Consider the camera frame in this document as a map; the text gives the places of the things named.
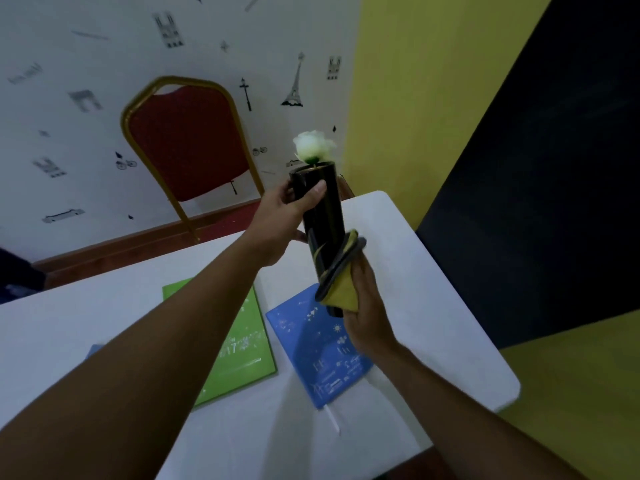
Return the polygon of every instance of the flower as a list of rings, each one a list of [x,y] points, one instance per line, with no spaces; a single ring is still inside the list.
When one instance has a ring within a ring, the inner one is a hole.
[[[324,137],[322,131],[305,131],[293,138],[296,144],[298,160],[307,165],[313,165],[331,158],[331,150],[336,146],[332,140]]]

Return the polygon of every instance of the table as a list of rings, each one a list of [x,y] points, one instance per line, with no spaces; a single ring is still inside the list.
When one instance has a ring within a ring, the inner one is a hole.
[[[520,384],[388,195],[342,203],[397,338],[428,366],[491,410]],[[162,286],[199,272],[240,233],[0,306],[0,425],[104,342],[162,301]],[[308,247],[292,242],[255,290],[264,314],[316,281]],[[190,414],[158,478],[371,480],[431,446],[376,367],[316,411],[267,320],[276,376]]]

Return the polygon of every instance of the white wall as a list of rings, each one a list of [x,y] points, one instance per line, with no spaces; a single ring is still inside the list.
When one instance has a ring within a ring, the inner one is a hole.
[[[333,135],[339,159],[360,0],[258,0],[245,11],[250,2],[0,2],[0,247],[35,261],[178,220],[119,126],[124,106],[161,75],[208,79],[227,88],[249,147],[268,149],[254,157],[267,188],[286,176],[285,164],[294,158],[291,139],[302,131]],[[165,11],[183,47],[164,46],[153,14]],[[303,107],[282,106],[300,52]],[[342,58],[337,80],[327,80],[331,55]],[[251,112],[239,87],[242,78]],[[85,89],[101,110],[89,103],[89,112],[81,112],[68,95]],[[116,152],[138,165],[118,169]],[[66,175],[45,174],[33,164],[42,157]],[[236,180],[236,190],[237,196],[224,185],[184,208],[194,216],[258,197],[248,173]],[[42,221],[69,209],[84,214]]]

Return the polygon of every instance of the black panel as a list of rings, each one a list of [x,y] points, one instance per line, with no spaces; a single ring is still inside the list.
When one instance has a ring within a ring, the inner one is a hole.
[[[640,308],[639,13],[553,0],[420,224],[498,347]]]

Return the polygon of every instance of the black tube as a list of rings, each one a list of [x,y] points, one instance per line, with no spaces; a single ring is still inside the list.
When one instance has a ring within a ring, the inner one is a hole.
[[[344,240],[342,204],[338,194],[335,163],[321,162],[296,168],[290,173],[296,200],[302,198],[320,180],[326,182],[326,194],[315,209],[305,212],[303,222],[318,279],[331,266]],[[332,317],[342,317],[342,309],[328,306]]]

